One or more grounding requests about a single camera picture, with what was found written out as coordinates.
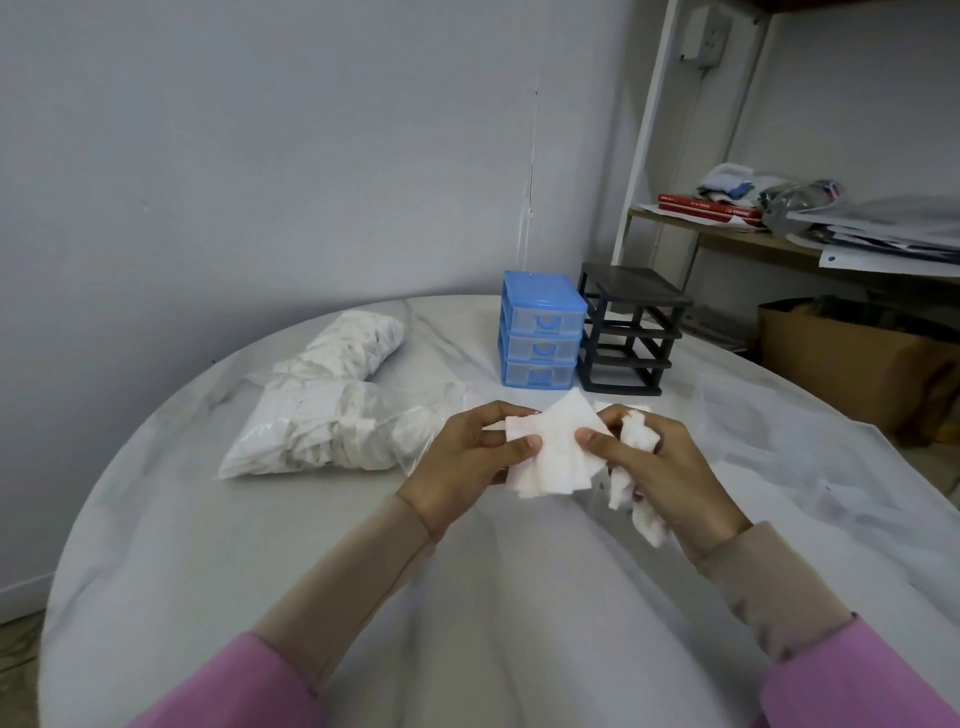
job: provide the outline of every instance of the black drawer organizer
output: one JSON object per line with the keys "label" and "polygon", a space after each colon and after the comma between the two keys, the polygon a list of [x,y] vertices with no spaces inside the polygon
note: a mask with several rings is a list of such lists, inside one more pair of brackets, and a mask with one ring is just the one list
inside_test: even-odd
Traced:
{"label": "black drawer organizer", "polygon": [[[680,321],[693,301],[650,268],[597,263],[584,263],[581,267],[577,291],[587,302],[584,336],[577,360],[581,386],[588,392],[612,395],[661,394],[660,378],[663,370],[670,368],[670,350],[673,342],[683,336]],[[633,309],[629,321],[608,318],[614,303],[618,308]],[[645,327],[641,323],[644,313],[660,328]],[[634,350],[637,340],[651,357],[637,356]],[[594,381],[599,374],[594,366],[632,369],[636,372],[636,384]]]}

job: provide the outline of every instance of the pink sleeve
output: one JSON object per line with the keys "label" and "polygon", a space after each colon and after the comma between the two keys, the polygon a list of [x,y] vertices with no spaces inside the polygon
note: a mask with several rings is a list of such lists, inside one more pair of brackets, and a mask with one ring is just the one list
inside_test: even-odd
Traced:
{"label": "pink sleeve", "polygon": [[760,704],[771,728],[960,726],[960,716],[860,618],[774,667]]}
{"label": "pink sleeve", "polygon": [[240,635],[128,728],[313,728],[320,708],[268,645]]}

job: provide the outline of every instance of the beige sleeve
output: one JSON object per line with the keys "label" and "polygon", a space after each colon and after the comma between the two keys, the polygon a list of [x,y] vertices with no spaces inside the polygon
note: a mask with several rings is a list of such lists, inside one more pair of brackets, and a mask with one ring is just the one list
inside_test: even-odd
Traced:
{"label": "beige sleeve", "polygon": [[774,662],[790,659],[853,619],[820,574],[768,522],[727,541],[698,570]]}
{"label": "beige sleeve", "polygon": [[317,692],[380,606],[433,549],[417,513],[389,496],[300,578],[253,633]]}

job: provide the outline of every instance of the skirting board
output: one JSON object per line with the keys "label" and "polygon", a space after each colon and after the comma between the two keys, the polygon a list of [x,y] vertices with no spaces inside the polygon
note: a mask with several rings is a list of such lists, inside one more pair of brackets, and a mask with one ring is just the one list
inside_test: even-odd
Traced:
{"label": "skirting board", "polygon": [[0,589],[0,624],[45,609],[53,583],[54,575],[47,573]]}

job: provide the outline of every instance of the hand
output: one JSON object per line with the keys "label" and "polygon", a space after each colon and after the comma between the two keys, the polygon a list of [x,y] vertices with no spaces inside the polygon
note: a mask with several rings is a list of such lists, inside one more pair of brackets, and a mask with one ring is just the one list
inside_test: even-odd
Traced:
{"label": "hand", "polygon": [[488,485],[505,482],[507,468],[533,457],[543,445],[539,435],[508,443],[503,430],[484,427],[506,417],[535,414],[535,409],[492,401],[446,421],[420,464],[396,492],[420,514],[435,542]]}
{"label": "hand", "polygon": [[[631,411],[614,404],[600,412],[600,419],[619,434],[624,416]],[[687,558],[696,564],[753,524],[717,480],[683,423],[647,412],[643,416],[660,436],[656,452],[631,448],[585,427],[577,430],[577,442],[630,474],[636,489],[650,499],[677,534]]]}

